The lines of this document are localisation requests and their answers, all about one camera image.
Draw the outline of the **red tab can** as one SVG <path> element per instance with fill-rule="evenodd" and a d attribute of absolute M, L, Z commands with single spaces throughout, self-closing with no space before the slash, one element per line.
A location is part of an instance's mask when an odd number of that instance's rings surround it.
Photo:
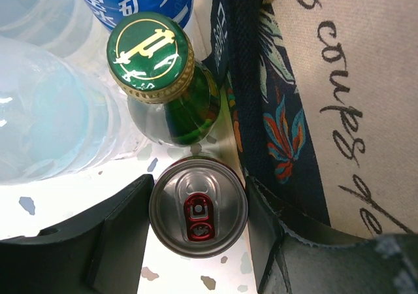
<path fill-rule="evenodd" d="M 149 217 L 156 237 L 168 249 L 184 257 L 209 258 L 240 238 L 248 201 L 228 165 L 210 154 L 189 155 L 157 179 Z"/>

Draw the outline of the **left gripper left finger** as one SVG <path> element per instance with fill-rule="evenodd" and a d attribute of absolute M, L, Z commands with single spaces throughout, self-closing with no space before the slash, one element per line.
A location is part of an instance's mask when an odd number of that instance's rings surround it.
<path fill-rule="evenodd" d="M 35 237 L 1 241 L 2 293 L 136 293 L 153 176 Z"/>

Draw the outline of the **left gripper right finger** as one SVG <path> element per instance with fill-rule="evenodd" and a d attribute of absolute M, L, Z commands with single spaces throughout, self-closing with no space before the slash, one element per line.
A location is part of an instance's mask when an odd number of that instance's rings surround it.
<path fill-rule="evenodd" d="M 332 229 L 246 177 L 258 293 L 416 293 L 417 235 L 363 239 Z"/>

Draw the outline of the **beige canvas tote bag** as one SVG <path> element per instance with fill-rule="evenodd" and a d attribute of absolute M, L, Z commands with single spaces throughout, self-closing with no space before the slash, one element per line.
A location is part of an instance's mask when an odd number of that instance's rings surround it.
<path fill-rule="evenodd" d="M 363 238 L 417 232 L 417 0 L 198 0 L 240 168 Z"/>

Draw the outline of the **green glass bottle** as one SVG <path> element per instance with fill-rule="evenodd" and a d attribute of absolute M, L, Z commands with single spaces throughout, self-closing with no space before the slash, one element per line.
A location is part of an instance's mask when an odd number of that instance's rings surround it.
<path fill-rule="evenodd" d="M 156 12 L 124 18 L 109 36 L 106 58 L 145 137 L 189 146 L 209 134 L 221 110 L 219 86 L 174 20 Z"/>

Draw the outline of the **small clear water bottle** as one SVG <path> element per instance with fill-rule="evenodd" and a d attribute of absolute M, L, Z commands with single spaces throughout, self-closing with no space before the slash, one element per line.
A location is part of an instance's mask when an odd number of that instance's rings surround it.
<path fill-rule="evenodd" d="M 40 46 L 59 57 L 81 49 L 93 25 L 84 0 L 1 0 L 1 36 Z"/>

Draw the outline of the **blue cap clear bottle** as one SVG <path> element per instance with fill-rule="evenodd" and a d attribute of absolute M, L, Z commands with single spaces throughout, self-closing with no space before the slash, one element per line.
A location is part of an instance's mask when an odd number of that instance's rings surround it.
<path fill-rule="evenodd" d="M 136 154 L 119 90 L 42 48 L 1 39 L 1 183 L 25 184 Z"/>

